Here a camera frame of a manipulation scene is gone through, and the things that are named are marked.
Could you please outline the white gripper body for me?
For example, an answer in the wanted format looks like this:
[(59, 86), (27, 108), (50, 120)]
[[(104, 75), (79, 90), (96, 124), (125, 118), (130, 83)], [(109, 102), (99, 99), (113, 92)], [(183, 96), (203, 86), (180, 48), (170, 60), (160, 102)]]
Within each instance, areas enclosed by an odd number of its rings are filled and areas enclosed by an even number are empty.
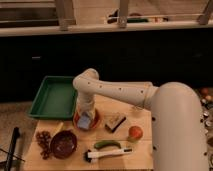
[(94, 97), (79, 96), (77, 98), (77, 111), (80, 116), (86, 113), (93, 120), (95, 118)]

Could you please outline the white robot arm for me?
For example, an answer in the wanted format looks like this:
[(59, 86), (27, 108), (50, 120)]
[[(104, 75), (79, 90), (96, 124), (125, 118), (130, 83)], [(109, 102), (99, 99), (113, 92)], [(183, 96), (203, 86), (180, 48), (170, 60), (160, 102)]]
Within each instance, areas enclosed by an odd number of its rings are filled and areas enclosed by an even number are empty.
[(154, 171), (209, 171), (203, 110), (188, 85), (101, 81), (98, 72), (89, 68), (74, 78), (73, 86), (83, 111), (94, 107), (94, 96), (99, 94), (151, 112)]

